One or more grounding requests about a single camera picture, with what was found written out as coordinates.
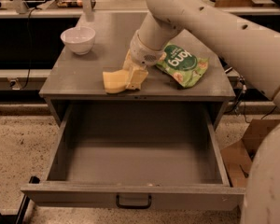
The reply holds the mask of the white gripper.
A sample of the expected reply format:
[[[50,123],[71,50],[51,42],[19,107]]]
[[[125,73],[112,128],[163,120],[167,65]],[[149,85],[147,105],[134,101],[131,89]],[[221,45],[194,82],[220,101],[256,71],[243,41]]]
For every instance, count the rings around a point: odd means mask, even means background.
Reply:
[[[137,30],[130,42],[130,51],[127,51],[122,69],[128,71],[127,90],[140,90],[142,83],[148,76],[148,70],[142,66],[152,66],[157,63],[164,51],[164,43],[155,38],[147,42],[141,40]]]

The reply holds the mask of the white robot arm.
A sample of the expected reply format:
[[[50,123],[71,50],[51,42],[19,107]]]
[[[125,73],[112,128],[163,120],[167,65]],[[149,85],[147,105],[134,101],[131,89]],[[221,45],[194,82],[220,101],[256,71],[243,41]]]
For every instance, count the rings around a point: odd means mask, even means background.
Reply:
[[[280,109],[280,33],[207,5],[202,0],[146,0],[148,14],[130,45],[144,67],[187,30],[235,68]],[[280,224],[280,123],[254,157],[240,224]]]

